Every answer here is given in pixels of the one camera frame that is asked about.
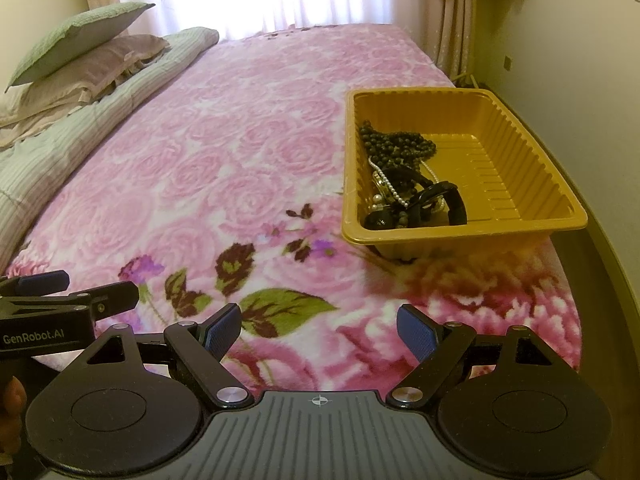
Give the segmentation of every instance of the round disc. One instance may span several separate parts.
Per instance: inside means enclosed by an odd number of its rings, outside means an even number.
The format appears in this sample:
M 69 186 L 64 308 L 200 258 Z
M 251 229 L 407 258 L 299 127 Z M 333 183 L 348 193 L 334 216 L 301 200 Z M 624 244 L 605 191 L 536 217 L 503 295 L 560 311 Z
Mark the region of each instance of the round disc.
M 129 476 L 190 443 L 201 408 L 186 386 L 150 372 L 101 372 L 73 381 L 63 372 L 31 403 L 27 436 L 47 462 L 79 476 Z
M 460 455 L 492 474 L 576 474 L 602 451 L 609 413 L 571 376 L 555 381 L 529 370 L 511 377 L 492 372 L 459 384 L 440 401 L 438 426 Z

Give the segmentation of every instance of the pillow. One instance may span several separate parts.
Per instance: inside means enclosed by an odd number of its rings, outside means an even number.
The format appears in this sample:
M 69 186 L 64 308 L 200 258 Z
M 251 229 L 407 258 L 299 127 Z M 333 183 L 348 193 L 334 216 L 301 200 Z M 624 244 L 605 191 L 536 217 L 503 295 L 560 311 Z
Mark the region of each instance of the pillow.
M 125 2 L 98 7 L 67 18 L 20 60 L 7 88 L 54 73 L 69 61 L 120 34 L 154 5 Z
M 8 126 L 0 126 L 0 152 L 12 147 L 18 140 L 39 134 L 57 120 L 79 110 L 78 103 L 66 103 L 44 110 L 24 120 Z
M 168 46 L 167 40 L 151 34 L 107 41 L 45 78 L 11 88 L 0 97 L 0 127 L 60 105 L 71 104 L 71 110 L 92 103 L 114 82 L 120 83 L 136 73 L 140 62 L 157 56 Z

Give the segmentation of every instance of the green pillow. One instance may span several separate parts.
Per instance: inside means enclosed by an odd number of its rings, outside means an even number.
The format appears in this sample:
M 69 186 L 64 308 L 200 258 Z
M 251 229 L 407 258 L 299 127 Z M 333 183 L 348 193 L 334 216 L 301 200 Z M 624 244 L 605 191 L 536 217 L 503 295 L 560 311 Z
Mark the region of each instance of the green pillow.
M 53 74 L 69 61 L 115 38 L 154 5 L 124 2 L 98 7 L 67 18 L 20 60 L 7 88 L 31 83 Z

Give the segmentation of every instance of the pink rose pattern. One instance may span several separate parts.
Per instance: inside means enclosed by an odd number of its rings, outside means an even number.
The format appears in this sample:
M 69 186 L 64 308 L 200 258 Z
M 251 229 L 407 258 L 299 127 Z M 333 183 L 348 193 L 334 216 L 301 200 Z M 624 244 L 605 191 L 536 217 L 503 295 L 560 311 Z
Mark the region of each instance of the pink rose pattern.
M 344 93 L 375 86 L 451 83 L 389 25 L 213 47 L 78 169 L 8 274 L 62 268 L 70 290 L 133 279 L 140 304 L 98 332 L 160 332 L 235 301 L 244 330 L 223 363 L 256 394 L 386 394 L 415 365 L 395 329 L 405 301 L 483 333 L 526 324 L 577 367 L 580 321 L 549 240 L 399 265 L 340 237 Z

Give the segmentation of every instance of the cream wall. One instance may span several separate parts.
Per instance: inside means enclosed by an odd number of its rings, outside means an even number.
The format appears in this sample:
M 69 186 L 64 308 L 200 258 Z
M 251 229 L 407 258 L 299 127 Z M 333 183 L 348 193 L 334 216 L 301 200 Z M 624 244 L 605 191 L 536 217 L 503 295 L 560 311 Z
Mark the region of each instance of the cream wall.
M 478 0 L 478 9 L 478 79 L 562 165 L 640 298 L 640 3 Z
M 0 87 L 22 56 L 59 22 L 88 10 L 86 0 L 0 0 Z

